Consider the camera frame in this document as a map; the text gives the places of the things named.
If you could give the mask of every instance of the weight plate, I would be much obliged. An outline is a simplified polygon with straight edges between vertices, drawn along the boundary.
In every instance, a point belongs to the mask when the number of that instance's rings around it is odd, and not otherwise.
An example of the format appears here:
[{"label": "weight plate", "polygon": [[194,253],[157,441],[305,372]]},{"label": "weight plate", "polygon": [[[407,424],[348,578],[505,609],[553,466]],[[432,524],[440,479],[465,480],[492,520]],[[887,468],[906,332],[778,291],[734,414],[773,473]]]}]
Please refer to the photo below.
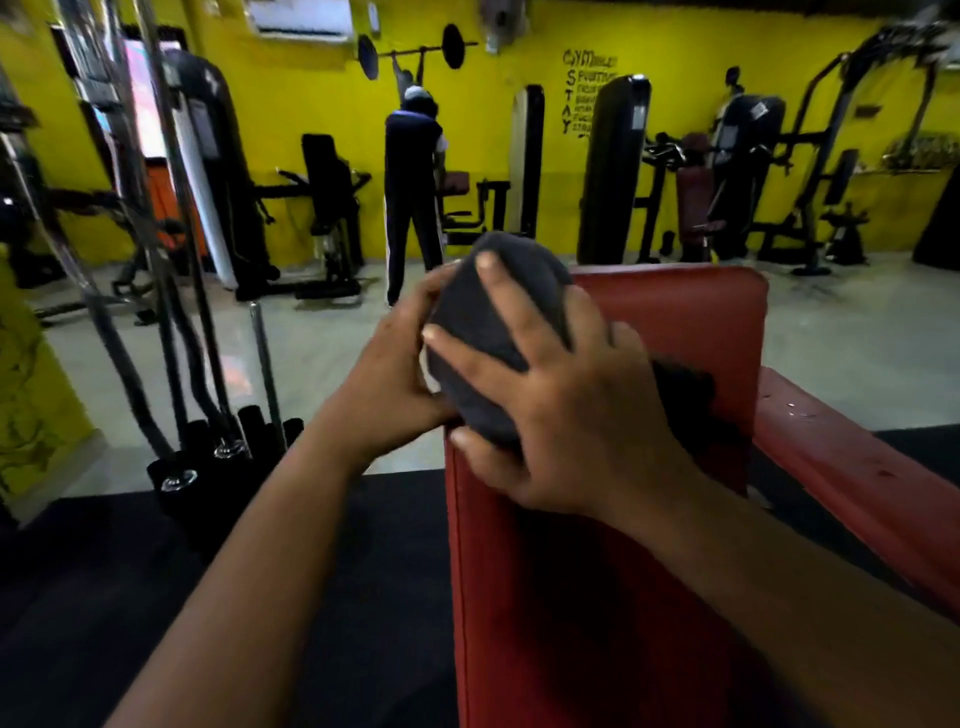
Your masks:
[{"label": "weight plate", "polygon": [[464,64],[464,56],[467,54],[467,46],[464,44],[464,37],[460,35],[460,29],[453,23],[444,28],[444,61],[453,70],[457,70]]},{"label": "weight plate", "polygon": [[360,67],[363,68],[364,76],[371,81],[376,81],[380,76],[380,58],[376,55],[376,47],[370,36],[360,36],[357,38],[357,59],[360,61]]}]

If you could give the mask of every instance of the yellow wall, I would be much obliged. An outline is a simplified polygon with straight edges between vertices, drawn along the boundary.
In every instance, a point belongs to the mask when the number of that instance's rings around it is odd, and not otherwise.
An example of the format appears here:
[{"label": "yellow wall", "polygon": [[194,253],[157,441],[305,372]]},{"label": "yellow wall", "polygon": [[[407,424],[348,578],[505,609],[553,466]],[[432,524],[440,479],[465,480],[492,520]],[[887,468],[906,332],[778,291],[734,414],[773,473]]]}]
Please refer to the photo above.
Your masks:
[{"label": "yellow wall", "polygon": [[[35,20],[45,16],[46,2],[27,0]],[[278,166],[303,170],[300,135],[305,132],[332,133],[342,156],[354,167],[373,173],[373,181],[360,193],[361,228],[366,253],[382,256],[383,120],[396,107],[388,64],[384,63],[379,81],[369,82],[351,59],[350,48],[256,38],[243,18],[240,0],[221,0],[222,17],[206,14],[202,0],[156,0],[155,4],[161,20],[186,27],[193,50],[226,75],[257,182],[279,182],[274,172]],[[383,37],[377,47],[383,51],[437,43],[448,22],[457,23],[466,39],[482,40],[475,0],[417,4],[383,0],[378,7]],[[358,33],[368,30],[365,8],[365,3],[354,3]],[[471,48],[464,67],[451,71],[439,55],[429,56],[426,85],[440,104],[440,121],[450,141],[448,168],[467,170],[475,180],[507,177],[513,97],[524,85],[543,85],[546,123],[538,239],[558,253],[572,253],[576,247],[588,144],[573,133],[563,134],[564,51],[586,48],[616,56],[617,72],[645,74],[653,85],[649,131],[682,135],[706,130],[725,98],[723,76],[731,65],[741,66],[742,81],[750,91],[783,96],[789,121],[808,79],[876,28],[875,22],[860,18],[633,4],[540,0],[531,9],[530,35],[498,57],[488,55],[482,46]],[[0,61],[13,66],[9,71],[21,96],[35,107],[45,125],[32,138],[51,183],[102,184],[72,90],[59,75],[59,60],[52,50],[42,28],[33,39],[13,42],[9,31],[0,31]],[[907,62],[873,73],[854,102],[880,103],[883,109],[873,120],[851,119],[837,150],[859,147],[864,159],[876,164],[889,141],[905,131],[922,86],[923,74]],[[826,122],[835,90],[835,77],[822,84],[808,117],[808,130]],[[960,75],[944,74],[924,127],[960,132],[958,110]],[[779,219],[788,211],[808,159],[809,150],[801,148],[792,175],[771,171],[758,219]],[[651,170],[645,169],[641,194],[651,178]],[[874,220],[862,229],[868,249],[912,248],[945,181],[945,175],[854,180],[851,199],[858,207],[868,207]],[[668,184],[661,230],[676,226],[672,181]],[[277,219],[268,228],[275,261],[284,265],[303,260],[310,251],[308,203],[269,204]],[[633,248],[638,246],[642,214],[636,214]],[[123,235],[106,221],[71,221],[69,230],[89,258],[118,257],[126,251]]]},{"label": "yellow wall", "polygon": [[22,494],[92,432],[0,259],[0,498]]}]

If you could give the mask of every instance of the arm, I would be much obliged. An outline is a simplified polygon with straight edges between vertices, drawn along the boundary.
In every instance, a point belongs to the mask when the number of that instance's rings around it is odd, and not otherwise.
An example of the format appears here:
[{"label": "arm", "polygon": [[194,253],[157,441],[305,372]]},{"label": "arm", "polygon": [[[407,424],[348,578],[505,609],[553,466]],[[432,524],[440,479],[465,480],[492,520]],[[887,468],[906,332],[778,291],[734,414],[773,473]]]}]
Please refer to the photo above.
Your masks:
[{"label": "arm", "polygon": [[420,327],[452,267],[380,323],[248,506],[109,728],[283,724],[349,483],[453,414],[420,368]]},{"label": "arm", "polygon": [[644,545],[837,728],[960,725],[960,629],[703,475],[669,432],[639,337],[584,291],[567,289],[571,352],[495,255],[477,266],[529,372],[424,336],[516,423],[522,462],[451,434],[481,479]]}]

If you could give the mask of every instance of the exercise machine seat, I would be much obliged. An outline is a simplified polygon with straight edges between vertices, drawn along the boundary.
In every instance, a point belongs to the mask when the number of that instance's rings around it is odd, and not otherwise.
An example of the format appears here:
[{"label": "exercise machine seat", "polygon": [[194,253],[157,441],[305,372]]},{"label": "exercise machine seat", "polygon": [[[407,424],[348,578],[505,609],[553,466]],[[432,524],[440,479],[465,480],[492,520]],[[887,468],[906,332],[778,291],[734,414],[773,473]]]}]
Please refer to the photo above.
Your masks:
[{"label": "exercise machine seat", "polygon": [[928,601],[960,619],[960,490],[772,369],[754,441]]},{"label": "exercise machine seat", "polygon": [[703,245],[712,202],[712,169],[681,167],[677,170],[677,217],[681,244]]},{"label": "exercise machine seat", "polygon": [[447,172],[441,197],[460,197],[470,193],[470,172]]},{"label": "exercise machine seat", "polygon": [[[618,265],[574,278],[650,351],[713,374],[715,413],[752,436],[760,274]],[[700,464],[742,491],[748,448],[718,445]],[[596,522],[523,511],[449,443],[446,496],[462,728],[738,724],[746,648],[648,551]]]}]

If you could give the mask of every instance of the metal bar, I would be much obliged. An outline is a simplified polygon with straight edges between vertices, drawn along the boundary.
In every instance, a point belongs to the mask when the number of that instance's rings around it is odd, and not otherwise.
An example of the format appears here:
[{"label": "metal bar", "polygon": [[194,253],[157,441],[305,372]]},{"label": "metal bar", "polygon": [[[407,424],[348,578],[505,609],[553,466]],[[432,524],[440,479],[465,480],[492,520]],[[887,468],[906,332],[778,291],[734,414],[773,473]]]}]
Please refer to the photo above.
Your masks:
[{"label": "metal bar", "polygon": [[830,112],[830,120],[827,122],[827,135],[817,146],[817,155],[813,158],[813,163],[807,172],[806,182],[797,196],[794,203],[796,209],[804,209],[813,202],[817,194],[817,187],[824,176],[824,170],[827,169],[827,162],[833,153],[833,145],[836,143],[837,135],[840,133],[840,125],[843,124],[844,117],[847,115],[847,109],[850,107],[850,101],[853,98],[854,88],[842,92],[833,105]]},{"label": "metal bar", "polygon": [[[0,76],[0,93],[6,90],[2,88],[4,81],[6,79]],[[113,325],[113,320],[110,318],[100,290],[63,234],[57,212],[45,199],[39,166],[36,164],[36,158],[31,153],[26,138],[22,133],[2,133],[0,134],[0,140],[2,140],[7,156],[11,161],[24,199],[27,201],[40,231],[46,238],[50,250],[57,257],[66,274],[80,289],[81,300],[89,312],[90,320],[107,350],[113,368],[120,376],[124,394],[127,397],[137,426],[143,432],[143,436],[147,439],[156,457],[161,460],[172,461],[174,450],[164,437],[163,431],[156,424],[156,420],[154,420],[150,411],[150,403],[144,392],[143,381],[140,379],[136,367],[133,366],[133,361],[120,338],[120,334]]]},{"label": "metal bar", "polygon": [[648,263],[654,245],[654,231],[657,229],[657,217],[660,215],[660,201],[663,199],[663,185],[666,182],[666,164],[654,168],[654,185],[646,205],[647,214],[643,220],[643,237],[640,239],[640,253],[637,263]]},{"label": "metal bar", "polygon": [[[804,98],[800,102],[800,108],[797,109],[797,115],[796,117],[794,117],[794,120],[793,120],[792,135],[794,137],[797,137],[800,134],[800,129],[804,125],[804,120],[806,119],[806,112],[810,108],[810,101],[813,99],[813,92],[816,90],[817,85],[829,75],[830,71],[832,71],[834,68],[840,65],[840,63],[845,61],[847,59],[847,56],[849,55],[850,55],[849,53],[841,53],[839,56],[833,59],[830,63],[824,66],[824,69],[820,73],[818,73],[816,76],[814,76],[813,79],[810,80],[810,83],[806,85]],[[793,148],[796,145],[797,145],[796,140],[788,141],[786,151],[783,153],[782,156],[778,158],[778,162],[784,163],[789,161],[790,158],[793,157]]]},{"label": "metal bar", "polygon": [[[105,4],[113,4],[114,0],[103,0]],[[213,326],[213,314],[210,311],[209,299],[204,288],[204,272],[200,261],[200,253],[194,237],[196,229],[193,205],[190,199],[190,180],[187,178],[183,155],[177,143],[177,127],[173,113],[173,95],[167,84],[163,68],[163,59],[160,53],[159,36],[156,29],[156,17],[150,0],[134,0],[136,17],[140,25],[140,34],[143,38],[143,48],[147,57],[147,66],[150,72],[151,84],[154,88],[156,110],[160,119],[160,130],[163,134],[163,144],[167,152],[167,167],[170,170],[170,183],[177,198],[177,207],[180,209],[180,219],[185,228],[185,245],[190,265],[190,278],[193,283],[194,295],[197,300],[197,310],[200,314],[201,329],[204,333],[206,354],[213,379],[213,388],[220,405],[221,417],[215,418],[222,429],[223,437],[239,438],[236,423],[230,414],[227,384],[224,378],[223,363],[220,360],[220,347],[217,343],[217,332]],[[194,395],[200,389],[199,383],[194,382]]]},{"label": "metal bar", "polygon": [[260,373],[263,375],[263,389],[267,393],[267,409],[270,412],[270,421],[276,432],[280,451],[287,451],[287,436],[283,431],[283,419],[280,417],[280,403],[276,398],[276,384],[274,383],[274,365],[270,360],[270,344],[267,342],[267,331],[263,326],[263,309],[260,301],[250,304],[250,318],[253,321],[253,337],[256,339],[256,353],[260,358]]},{"label": "metal bar", "polygon": [[388,53],[378,53],[376,55],[379,56],[381,59],[383,59],[383,58],[389,58],[391,56],[415,56],[417,53],[426,53],[428,51],[442,51],[443,49],[444,47],[442,45],[430,45],[430,46],[424,46],[423,48],[416,48],[414,50],[409,50],[409,51],[390,51]]},{"label": "metal bar", "polygon": [[[147,174],[140,154],[135,127],[132,91],[122,36],[108,35],[109,52],[103,28],[88,0],[55,0],[63,25],[63,36],[79,73],[78,90],[84,99],[101,112],[104,137],[112,159],[113,182],[123,214],[131,226],[134,241],[147,253],[148,267],[156,283],[156,316],[160,346],[170,398],[178,425],[180,441],[186,437],[186,404],[177,365],[177,350],[168,312],[169,302],[177,295],[170,275],[170,264],[156,235]],[[118,16],[105,8],[108,20]]]},{"label": "metal bar", "polygon": [[933,87],[937,84],[937,66],[931,64],[926,68],[926,78],[924,79],[924,95],[921,97],[920,105],[917,107],[917,113],[913,117],[913,124],[910,125],[910,131],[907,132],[903,140],[903,146],[900,147],[900,153],[909,156],[913,144],[917,141],[917,134],[920,133],[920,126],[926,116],[926,108],[930,105],[930,99],[933,98]]}]

